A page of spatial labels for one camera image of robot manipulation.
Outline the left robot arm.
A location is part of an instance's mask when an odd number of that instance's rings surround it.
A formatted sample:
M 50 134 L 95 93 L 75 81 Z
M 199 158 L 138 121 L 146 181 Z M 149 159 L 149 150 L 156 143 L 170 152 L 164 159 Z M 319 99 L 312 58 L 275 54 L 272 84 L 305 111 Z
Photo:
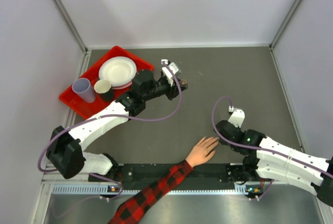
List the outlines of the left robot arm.
M 188 82 L 172 75 L 166 67 L 158 80 L 154 79 L 152 71 L 141 70 L 134 76 L 129 90 L 102 111 L 69 128 L 55 128 L 45 155 L 64 179 L 79 173 L 93 173 L 114 180 L 118 174 L 116 161 L 107 153 L 88 153 L 86 148 L 109 130 L 138 119 L 147 101 L 163 95 L 172 100 L 187 88 Z

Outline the nail polish bottle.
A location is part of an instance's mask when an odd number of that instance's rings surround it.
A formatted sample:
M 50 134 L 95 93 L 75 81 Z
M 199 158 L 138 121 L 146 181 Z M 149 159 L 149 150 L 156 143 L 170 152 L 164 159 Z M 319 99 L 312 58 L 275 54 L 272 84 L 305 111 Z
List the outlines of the nail polish bottle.
M 181 84 L 182 86 L 187 86 L 187 85 L 188 85 L 188 82 L 187 82 L 186 80 L 181 80 L 181 81 L 180 81 L 180 84 Z

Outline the red plaid sleeve forearm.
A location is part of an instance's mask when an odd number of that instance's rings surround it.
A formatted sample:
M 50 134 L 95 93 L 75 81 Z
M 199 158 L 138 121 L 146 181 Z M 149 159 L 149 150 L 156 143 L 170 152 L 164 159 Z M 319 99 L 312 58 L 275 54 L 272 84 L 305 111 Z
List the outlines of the red plaid sleeve forearm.
M 162 178 L 151 183 L 133 197 L 123 202 L 109 223 L 139 223 L 155 203 L 180 185 L 192 171 L 193 168 L 185 160 L 172 166 Z

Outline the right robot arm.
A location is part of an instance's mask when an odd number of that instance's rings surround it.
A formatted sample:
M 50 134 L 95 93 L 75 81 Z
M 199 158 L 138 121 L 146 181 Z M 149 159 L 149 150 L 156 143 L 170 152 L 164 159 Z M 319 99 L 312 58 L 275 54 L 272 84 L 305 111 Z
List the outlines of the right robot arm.
M 289 148 L 252 129 L 242 131 L 227 120 L 213 124 L 213 129 L 221 144 L 244 156 L 242 165 L 232 169 L 231 178 L 283 182 L 332 206 L 332 160 Z

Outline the mannequin hand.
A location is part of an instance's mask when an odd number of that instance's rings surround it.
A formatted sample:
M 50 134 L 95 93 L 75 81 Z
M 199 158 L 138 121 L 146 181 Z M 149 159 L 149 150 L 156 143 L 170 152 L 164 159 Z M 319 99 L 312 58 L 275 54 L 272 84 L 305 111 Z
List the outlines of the mannequin hand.
M 208 162 L 215 154 L 218 137 L 203 137 L 190 151 L 185 161 L 192 167 Z

